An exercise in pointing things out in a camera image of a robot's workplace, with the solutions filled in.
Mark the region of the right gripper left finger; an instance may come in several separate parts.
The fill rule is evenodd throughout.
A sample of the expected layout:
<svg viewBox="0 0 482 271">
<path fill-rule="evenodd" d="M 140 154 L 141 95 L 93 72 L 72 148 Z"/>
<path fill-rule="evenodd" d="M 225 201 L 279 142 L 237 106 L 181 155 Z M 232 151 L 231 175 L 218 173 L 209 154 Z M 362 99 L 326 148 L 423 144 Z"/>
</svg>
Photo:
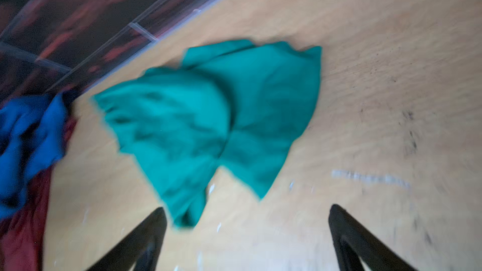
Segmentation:
<svg viewBox="0 0 482 271">
<path fill-rule="evenodd" d="M 126 235 L 90 270 L 155 270 L 167 229 L 167 217 L 159 207 Z"/>
</svg>

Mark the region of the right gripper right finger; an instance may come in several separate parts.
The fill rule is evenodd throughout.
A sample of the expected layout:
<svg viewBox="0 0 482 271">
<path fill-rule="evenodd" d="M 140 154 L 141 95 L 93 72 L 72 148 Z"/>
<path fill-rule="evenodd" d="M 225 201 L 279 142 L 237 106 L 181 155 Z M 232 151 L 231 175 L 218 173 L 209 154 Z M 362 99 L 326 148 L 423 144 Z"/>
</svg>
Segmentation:
<svg viewBox="0 0 482 271">
<path fill-rule="evenodd" d="M 414 270 L 338 204 L 328 217 L 340 270 Z"/>
</svg>

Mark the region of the green cloth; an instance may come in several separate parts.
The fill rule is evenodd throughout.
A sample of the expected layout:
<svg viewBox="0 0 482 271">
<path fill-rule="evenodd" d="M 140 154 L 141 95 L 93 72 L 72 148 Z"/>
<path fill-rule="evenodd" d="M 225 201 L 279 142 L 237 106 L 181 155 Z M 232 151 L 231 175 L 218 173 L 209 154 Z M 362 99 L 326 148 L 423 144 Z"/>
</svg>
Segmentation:
<svg viewBox="0 0 482 271">
<path fill-rule="evenodd" d="M 93 100 L 174 226 L 193 228 L 220 167 L 266 196 L 315 112 L 322 52 L 284 41 L 194 47 L 177 69 L 148 69 Z"/>
</svg>

